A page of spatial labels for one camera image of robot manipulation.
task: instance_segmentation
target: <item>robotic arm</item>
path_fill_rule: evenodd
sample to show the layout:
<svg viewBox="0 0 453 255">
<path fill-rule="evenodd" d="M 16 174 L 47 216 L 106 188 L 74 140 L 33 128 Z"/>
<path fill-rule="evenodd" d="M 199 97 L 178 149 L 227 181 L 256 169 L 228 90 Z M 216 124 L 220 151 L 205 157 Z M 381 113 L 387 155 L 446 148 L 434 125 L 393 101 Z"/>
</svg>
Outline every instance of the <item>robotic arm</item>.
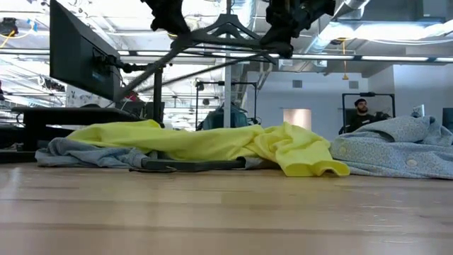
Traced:
<svg viewBox="0 0 453 255">
<path fill-rule="evenodd" d="M 155 17 L 152 30 L 159 28 L 175 35 L 189 33 L 190 29 L 181 12 L 183 0 L 141 0 Z M 323 14 L 333 15 L 335 0 L 270 0 L 266 8 L 266 21 L 271 29 L 261 39 L 261 45 L 273 42 L 291 43 L 304 29 Z"/>
</svg>

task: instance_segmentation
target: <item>man with beard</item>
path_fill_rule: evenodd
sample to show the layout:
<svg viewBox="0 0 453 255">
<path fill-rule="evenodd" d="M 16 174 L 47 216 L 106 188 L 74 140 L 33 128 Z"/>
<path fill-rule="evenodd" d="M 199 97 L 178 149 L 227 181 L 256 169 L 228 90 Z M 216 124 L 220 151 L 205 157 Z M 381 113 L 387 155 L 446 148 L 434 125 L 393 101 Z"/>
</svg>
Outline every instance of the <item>man with beard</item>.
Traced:
<svg viewBox="0 0 453 255">
<path fill-rule="evenodd" d="M 368 114 L 367 101 L 363 98 L 358 99 L 354 102 L 356 113 L 351 117 L 347 128 L 348 132 L 354 132 L 363 125 L 373 122 L 374 116 Z"/>
</svg>

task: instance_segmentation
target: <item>window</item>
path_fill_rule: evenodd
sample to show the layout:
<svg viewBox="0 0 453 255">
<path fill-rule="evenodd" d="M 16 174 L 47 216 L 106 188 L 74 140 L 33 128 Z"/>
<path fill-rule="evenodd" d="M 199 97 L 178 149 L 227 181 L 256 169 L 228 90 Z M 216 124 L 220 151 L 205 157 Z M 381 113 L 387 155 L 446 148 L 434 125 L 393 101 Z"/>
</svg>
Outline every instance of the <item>window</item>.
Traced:
<svg viewBox="0 0 453 255">
<path fill-rule="evenodd" d="M 283 109 L 283 120 L 311 131 L 311 110 Z"/>
</svg>

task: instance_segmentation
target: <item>wooden table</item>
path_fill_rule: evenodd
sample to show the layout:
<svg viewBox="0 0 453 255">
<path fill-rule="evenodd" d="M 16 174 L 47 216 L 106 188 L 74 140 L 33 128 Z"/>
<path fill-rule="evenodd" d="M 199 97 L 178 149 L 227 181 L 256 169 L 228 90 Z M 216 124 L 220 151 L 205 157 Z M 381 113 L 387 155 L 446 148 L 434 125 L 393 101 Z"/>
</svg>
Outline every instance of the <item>wooden table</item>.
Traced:
<svg viewBox="0 0 453 255">
<path fill-rule="evenodd" d="M 453 183 L 0 166 L 0 254 L 452 254 Z"/>
</svg>

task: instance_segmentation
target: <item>yellow cloth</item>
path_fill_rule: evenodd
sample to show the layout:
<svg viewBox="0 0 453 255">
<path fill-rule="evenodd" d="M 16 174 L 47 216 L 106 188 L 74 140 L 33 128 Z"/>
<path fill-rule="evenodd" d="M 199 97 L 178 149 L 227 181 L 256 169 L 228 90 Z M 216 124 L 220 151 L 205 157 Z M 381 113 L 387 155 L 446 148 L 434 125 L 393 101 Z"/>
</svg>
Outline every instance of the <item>yellow cloth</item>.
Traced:
<svg viewBox="0 0 453 255">
<path fill-rule="evenodd" d="M 332 160 L 329 141 L 288 123 L 266 129 L 253 125 L 186 132 L 161 129 L 153 120 L 145 120 L 91 125 L 68 138 L 99 147 L 158 150 L 178 160 L 261 157 L 278 163 L 287 176 L 320 176 L 329 169 L 339 176 L 350 173 L 345 164 Z"/>
</svg>

